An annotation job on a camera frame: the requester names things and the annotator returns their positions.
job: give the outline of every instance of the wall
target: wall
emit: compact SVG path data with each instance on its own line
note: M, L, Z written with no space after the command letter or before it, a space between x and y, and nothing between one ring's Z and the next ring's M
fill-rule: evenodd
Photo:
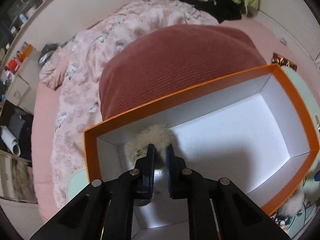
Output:
M260 0L260 10L282 25L316 59L320 26L304 0Z
M44 222L37 204L18 203L0 199L0 205L23 239L29 240Z
M24 41L34 45L38 51L45 44L65 42L131 1L133 0L46 0L19 32L4 63L16 54Z

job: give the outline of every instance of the pink comforter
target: pink comforter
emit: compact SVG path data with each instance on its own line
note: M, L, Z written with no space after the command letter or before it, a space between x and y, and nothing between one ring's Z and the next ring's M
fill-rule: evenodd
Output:
M218 25L215 18L180 1L138 1L124 6L59 49L41 71L48 87L61 86L51 156L53 194L66 203L71 175L85 167L83 131L102 121L99 80L106 63L129 43L176 24Z

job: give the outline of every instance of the metal screw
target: metal screw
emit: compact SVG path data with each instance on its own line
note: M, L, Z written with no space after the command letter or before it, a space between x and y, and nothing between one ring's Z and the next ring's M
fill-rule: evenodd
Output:
M140 171L138 169L132 169L130 170L130 174L131 175L138 175L140 173Z
M222 179L220 179L220 183L221 183L222 185L227 186L227 185L230 184L230 180L227 179L227 178L222 178Z
M190 175L190 174L192 173L192 170L186 168L186 169L183 169L183 170L182 170L182 173L183 173L184 175Z
M102 184L102 181L99 179L95 179L93 182L91 182L92 186L99 187Z

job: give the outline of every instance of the white cylinder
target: white cylinder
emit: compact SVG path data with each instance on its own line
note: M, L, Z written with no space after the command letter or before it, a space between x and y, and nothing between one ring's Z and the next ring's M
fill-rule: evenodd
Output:
M1 127L1 138L13 155L20 156L19 141L6 126Z

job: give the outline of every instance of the white fluffy object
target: white fluffy object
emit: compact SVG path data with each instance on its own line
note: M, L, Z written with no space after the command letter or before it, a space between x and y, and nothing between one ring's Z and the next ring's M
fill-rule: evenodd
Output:
M160 156L156 156L156 162L165 164L165 149L175 140L174 133L164 126L152 125L139 132L125 145L125 152L132 164L136 160L147 155L148 145L153 144Z
M298 189L283 206L279 209L279 215L282 217L295 216L303 207L304 193Z

